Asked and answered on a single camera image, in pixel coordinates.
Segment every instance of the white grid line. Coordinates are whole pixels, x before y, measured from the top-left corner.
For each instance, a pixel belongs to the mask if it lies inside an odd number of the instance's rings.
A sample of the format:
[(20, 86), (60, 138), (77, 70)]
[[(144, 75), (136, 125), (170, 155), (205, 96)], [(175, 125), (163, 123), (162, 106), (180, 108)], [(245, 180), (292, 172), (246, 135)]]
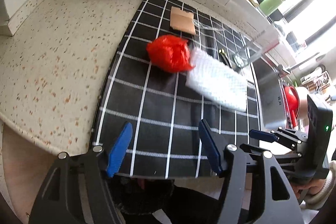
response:
[(156, 5), (156, 4), (154, 4), (154, 3), (151, 3), (151, 2), (148, 2), (148, 4), (153, 5), (153, 6), (157, 7), (157, 8), (161, 8), (161, 9), (163, 9), (163, 7), (161, 7), (161, 6), (159, 6), (159, 5)]
[[(113, 115), (113, 116), (117, 116), (117, 117), (121, 117), (127, 120), (132, 120), (132, 121), (137, 121), (137, 116), (134, 115), (130, 115), (130, 114), (125, 114), (122, 112), (118, 112), (115, 110), (111, 110), (111, 109), (106, 109), (105, 111), (107, 114)], [(156, 121), (156, 120), (152, 120), (152, 119), (147, 119), (147, 118), (141, 118), (140, 119), (141, 122), (144, 123), (149, 123), (149, 124), (155, 124), (157, 126), (162, 126), (162, 127), (169, 127), (171, 126), (170, 122), (162, 122), (162, 121)], [(194, 127), (194, 126), (185, 126), (183, 124), (176, 124), (174, 123), (174, 128), (177, 129), (183, 129), (183, 130), (190, 130), (190, 131), (198, 131), (198, 127)], [(218, 128), (211, 128), (211, 131), (215, 132), (215, 133), (219, 133)], [(227, 131), (227, 130), (221, 130), (220, 131), (221, 134), (227, 134), (227, 135), (234, 135), (235, 132), (233, 131)], [(237, 132), (237, 135), (241, 135), (241, 136), (247, 136), (246, 132)]]
[[(161, 27), (161, 23), (162, 23), (162, 18), (163, 18), (164, 12), (165, 12), (165, 8), (167, 6), (167, 2), (168, 2), (168, 0), (166, 0), (164, 9), (162, 11), (159, 27), (157, 29), (157, 33), (156, 33), (156, 37), (155, 38), (157, 38), (159, 36), (160, 27)], [(147, 71), (145, 86), (143, 87), (143, 92), (142, 92), (142, 98), (141, 98), (139, 115), (138, 115), (138, 119), (137, 119), (137, 122), (136, 122), (136, 129), (135, 129), (135, 135), (134, 135), (134, 144), (133, 144), (133, 151), (134, 151), (134, 153), (132, 153), (131, 168), (130, 168), (130, 173), (129, 173), (130, 177), (133, 176), (133, 171), (134, 171), (135, 150), (137, 149), (137, 142), (138, 142), (138, 135), (139, 135), (139, 127), (140, 127), (141, 114), (142, 114), (142, 109), (143, 109), (143, 102), (145, 100), (146, 88), (147, 88), (147, 84), (148, 84), (149, 73), (151, 71), (151, 67), (152, 67), (152, 62), (150, 62), (149, 66), (148, 66), (148, 71)]]
[[(200, 21), (198, 18), (198, 10), (196, 10), (197, 14), (197, 23), (198, 26), (200, 25)], [(201, 42), (201, 31), (198, 28), (198, 35), (199, 35), (199, 48), (202, 49), (202, 42)], [(204, 111), (204, 96), (202, 95), (202, 107), (201, 107), (201, 119), (203, 119), (203, 111)], [(199, 146), (198, 146), (198, 159), (197, 159), (197, 167), (196, 167), (196, 174), (195, 178), (198, 178), (198, 173), (200, 171), (200, 163), (201, 163), (201, 153), (202, 153), (202, 141), (199, 139)]]
[[(226, 42), (226, 35), (225, 35), (225, 29), (224, 29), (224, 26), (223, 26), (223, 22), (222, 22), (222, 28), (223, 28), (223, 34), (224, 34), (227, 56), (229, 57), (229, 63), (230, 63), (230, 66), (231, 66), (229, 47), (227, 46), (227, 42)], [(237, 145), (237, 111), (236, 110), (235, 110), (235, 145)]]
[(216, 21), (214, 21), (213, 23), (217, 24), (219, 27), (222, 27), (222, 25), (218, 24)]
[(204, 35), (205, 37), (209, 37), (209, 38), (212, 38), (212, 39), (216, 39), (216, 37), (212, 37), (212, 36), (209, 35), (209, 34), (202, 33), (201, 31), (200, 31), (200, 33), (201, 33), (202, 35)]
[[(132, 154), (133, 149), (127, 149), (126, 153)], [(135, 151), (136, 155), (155, 157), (155, 158), (168, 158), (168, 154), (165, 153), (156, 153), (156, 152), (147, 152), (147, 151)], [(197, 160), (198, 156), (196, 155), (178, 155), (178, 154), (170, 154), (171, 159), (180, 159), (180, 160)], [(207, 156), (201, 156), (201, 160), (207, 160)]]
[[(130, 82), (118, 79), (118, 78), (115, 78), (114, 81), (119, 83), (119, 84), (130, 86), (130, 87), (138, 89), (138, 90), (143, 90), (143, 88), (144, 88), (141, 85), (136, 85), (136, 84), (133, 84), (133, 83), (130, 83)], [(160, 91), (160, 90), (154, 90), (154, 89), (151, 89), (151, 88), (147, 88), (147, 92), (158, 94), (158, 95), (163, 95), (163, 96), (170, 97), (170, 98), (174, 98), (173, 94), (163, 92), (163, 91)], [(190, 102), (190, 103), (202, 104), (202, 100), (186, 98), (186, 97), (179, 96), (179, 95), (176, 96), (176, 99), (181, 100), (181, 101), (185, 101), (185, 102)], [(217, 105), (215, 102), (212, 102), (212, 101), (203, 101), (203, 103), (206, 104), (206, 105), (214, 105), (216, 107), (219, 107), (219, 105)], [(226, 110), (226, 111), (232, 112), (232, 113), (237, 113), (237, 114), (242, 115), (242, 116), (247, 116), (247, 113), (245, 113), (245, 112), (240, 112), (240, 111), (232, 110), (232, 109), (229, 109), (229, 108), (223, 108), (223, 110)], [(258, 118), (258, 115), (249, 114), (249, 117), (250, 118)]]
[(157, 17), (157, 18), (160, 18), (158, 15), (154, 15), (154, 14), (149, 13), (149, 12), (146, 12), (146, 11), (143, 11), (143, 13), (148, 14), (148, 15), (151, 15), (151, 16), (154, 16), (154, 17)]
[(154, 27), (154, 26), (149, 25), (149, 24), (146, 24), (146, 23), (138, 22), (138, 24), (139, 24), (139, 25), (146, 26), (146, 27), (149, 27), (149, 28), (152, 28), (152, 29), (156, 29), (156, 30), (158, 29), (157, 27)]
[(170, 125), (170, 133), (169, 133), (169, 144), (168, 144), (168, 155), (166, 162), (166, 174), (165, 179), (168, 178), (169, 174), (169, 163), (170, 163), (170, 151), (171, 151), (171, 143), (173, 140), (173, 128), (174, 128), (174, 117), (175, 117), (175, 107), (176, 107), (176, 93), (177, 93), (177, 84), (179, 83), (179, 74), (176, 74), (176, 83), (175, 83), (175, 92), (174, 92), (174, 103), (173, 103), (173, 111), (171, 115), (171, 125)]
[[(142, 7), (142, 11), (144, 10), (146, 4), (147, 4), (148, 0), (146, 0), (145, 4), (143, 5)], [(136, 22), (139, 20), (141, 16), (141, 12), (139, 13), (137, 19), (136, 19)], [(132, 35), (133, 31), (134, 31), (134, 28), (136, 26), (137, 23), (135, 23), (131, 29), (131, 32), (130, 32), (130, 36)], [(123, 50), (121, 52), (121, 55), (119, 57), (119, 60), (118, 60), (118, 63), (115, 67), (115, 70), (114, 70), (114, 73), (113, 73), (113, 77), (112, 77), (112, 80), (111, 80), (111, 83), (110, 83), (110, 86), (109, 86), (109, 89), (107, 91), (107, 94), (106, 94), (106, 98), (105, 98), (105, 102), (104, 102), (104, 108), (102, 110), (102, 113), (101, 113), (101, 117), (100, 117), (100, 122), (99, 122), (99, 127), (98, 127), (98, 133), (97, 133), (97, 140), (96, 140), (96, 143), (99, 143), (99, 140), (100, 140), (100, 134), (101, 134), (101, 128), (102, 128), (102, 125), (103, 125), (103, 121), (104, 121), (104, 115), (105, 115), (105, 110), (106, 110), (106, 107), (107, 107), (107, 103), (108, 103), (108, 100), (109, 100), (109, 97), (110, 97), (110, 93), (111, 93), (111, 89), (112, 89), (112, 85), (113, 85), (113, 81), (114, 81), (114, 78), (116, 77), (116, 74), (117, 74), (117, 70), (119, 68), (119, 65), (120, 65), (120, 62), (121, 62), (121, 58), (123, 57), (123, 54), (125, 52), (125, 49), (126, 49), (126, 46), (128, 44), (128, 41), (129, 41), (130, 37), (127, 38), (126, 42), (125, 42), (125, 45), (123, 47)]]
[[(234, 40), (234, 43), (235, 43), (235, 46), (236, 46), (236, 51), (238, 52), (238, 49), (237, 49), (237, 44), (236, 44), (236, 41), (235, 41), (235, 35), (233, 34), (233, 29), (231, 29), (231, 33), (232, 33), (232, 37), (233, 37), (233, 40)], [(247, 144), (250, 143), (250, 138), (249, 138), (249, 111), (248, 111), (248, 105), (247, 105), (247, 90), (246, 90), (246, 109), (247, 109)], [(235, 121), (236, 121), (236, 124), (237, 124), (237, 114), (235, 113)]]
[(247, 144), (250, 143), (250, 125), (249, 125), (249, 104), (248, 104), (248, 99), (247, 99), (247, 96), (246, 96), (246, 114), (247, 114)]
[(249, 100), (251, 100), (251, 101), (254, 101), (254, 102), (257, 101), (257, 99), (255, 99), (255, 98), (253, 98), (253, 97), (250, 97), (250, 96), (248, 96), (247, 98), (248, 98)]
[(141, 58), (138, 58), (138, 57), (135, 57), (135, 56), (133, 56), (133, 55), (129, 55), (129, 54), (124, 53), (123, 56), (125, 56), (125, 57), (127, 57), (127, 58), (129, 58), (129, 59), (133, 59), (133, 60), (139, 61), (139, 62), (141, 62), (141, 63), (149, 64), (149, 61), (144, 60), (144, 59), (141, 59)]
[[(174, 4), (174, 5), (176, 5), (176, 7), (181, 7), (180, 5), (178, 5), (178, 4), (176, 4), (176, 3), (173, 3), (173, 2), (171, 2), (171, 1), (168, 1), (168, 2), (170, 2), (170, 3)], [(156, 6), (156, 7), (158, 7), (158, 8), (163, 9), (163, 7), (160, 6), (160, 5), (157, 5), (157, 4), (154, 4), (154, 3), (151, 3), (151, 2), (148, 2), (148, 4), (151, 4), (151, 5), (153, 5), (153, 6)], [(184, 7), (184, 10), (187, 10), (187, 11), (189, 11), (189, 12), (195, 13), (194, 10), (191, 10), (191, 9), (188, 9), (188, 8), (185, 8), (185, 7)]]
[(141, 38), (141, 37), (134, 37), (134, 36), (128, 35), (128, 34), (126, 34), (125, 37), (129, 37), (129, 38), (139, 40), (139, 41), (143, 41), (143, 42), (147, 42), (147, 43), (152, 43), (152, 41), (150, 41), (148, 39), (144, 39), (144, 38)]
[[(219, 52), (218, 52), (218, 46), (217, 46), (217, 42), (216, 42), (216, 36), (215, 36), (215, 44), (216, 44), (217, 58), (218, 58), (218, 61), (219, 61)], [(221, 113), (221, 105), (219, 105), (219, 134), (221, 133), (221, 126), (222, 126), (222, 113)]]
[[(215, 32), (218, 33), (219, 35), (221, 35), (222, 37), (224, 37), (224, 35), (222, 35), (220, 32), (218, 32), (218, 31), (215, 31)], [(234, 42), (232, 42), (228, 37), (226, 37), (226, 39), (229, 40), (232, 44), (234, 44)]]
[[(192, 41), (193, 42), (195, 42), (196, 44), (198, 44), (199, 45), (199, 47), (201, 47), (201, 44), (198, 42), (198, 41), (196, 41), (196, 40), (193, 40), (192, 39)], [(204, 45), (202, 45), (202, 47), (203, 48), (206, 48), (206, 49), (208, 49), (208, 50), (213, 50), (213, 51), (215, 51), (216, 49), (215, 48), (213, 48), (213, 47), (207, 47), (207, 46), (204, 46)]]

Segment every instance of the cardboard piece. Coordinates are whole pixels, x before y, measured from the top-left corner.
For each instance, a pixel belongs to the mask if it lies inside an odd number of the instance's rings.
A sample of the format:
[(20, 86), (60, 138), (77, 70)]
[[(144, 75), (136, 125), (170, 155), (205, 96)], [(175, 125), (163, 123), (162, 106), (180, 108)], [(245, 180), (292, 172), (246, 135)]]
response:
[(194, 13), (172, 7), (170, 10), (170, 27), (174, 30), (196, 35)]

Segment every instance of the sleeve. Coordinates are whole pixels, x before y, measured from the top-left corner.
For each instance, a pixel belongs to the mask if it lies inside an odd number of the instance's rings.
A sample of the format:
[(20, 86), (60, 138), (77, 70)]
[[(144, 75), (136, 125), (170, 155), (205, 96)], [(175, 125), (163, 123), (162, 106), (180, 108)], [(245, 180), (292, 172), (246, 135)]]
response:
[(320, 209), (325, 201), (328, 199), (331, 191), (333, 190), (336, 183), (336, 160), (329, 163), (329, 174), (325, 179), (325, 183), (320, 192), (316, 195), (307, 194), (305, 197), (306, 208), (312, 210)]

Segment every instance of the black checkered cloth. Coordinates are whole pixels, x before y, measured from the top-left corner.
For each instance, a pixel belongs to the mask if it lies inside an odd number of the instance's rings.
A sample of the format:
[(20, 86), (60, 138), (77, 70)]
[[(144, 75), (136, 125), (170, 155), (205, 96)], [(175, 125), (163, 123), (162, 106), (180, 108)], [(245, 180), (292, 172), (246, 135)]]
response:
[[(170, 28), (172, 6), (194, 13), (194, 19), (220, 31), (196, 28), (191, 36)], [(248, 85), (247, 110), (225, 109), (185, 86), (185, 73), (166, 73), (153, 66), (147, 43), (173, 34), (186, 38), (219, 59), (243, 47), (241, 35), (213, 17), (178, 0), (143, 0), (128, 26), (112, 61), (102, 90), (92, 130), (91, 144), (113, 146), (124, 122), (133, 126), (133, 138), (120, 168), (121, 175), (146, 178), (211, 176), (209, 162), (198, 135), (205, 118), (213, 132), (229, 143), (258, 141), (248, 137), (259, 129), (254, 85)]]

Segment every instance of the white towel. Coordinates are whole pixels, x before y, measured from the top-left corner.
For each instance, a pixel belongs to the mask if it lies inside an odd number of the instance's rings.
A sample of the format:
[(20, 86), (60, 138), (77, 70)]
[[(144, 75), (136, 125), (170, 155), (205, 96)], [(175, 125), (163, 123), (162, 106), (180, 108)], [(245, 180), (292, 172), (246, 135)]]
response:
[(247, 79), (199, 48), (190, 55), (185, 85), (226, 108), (246, 111)]

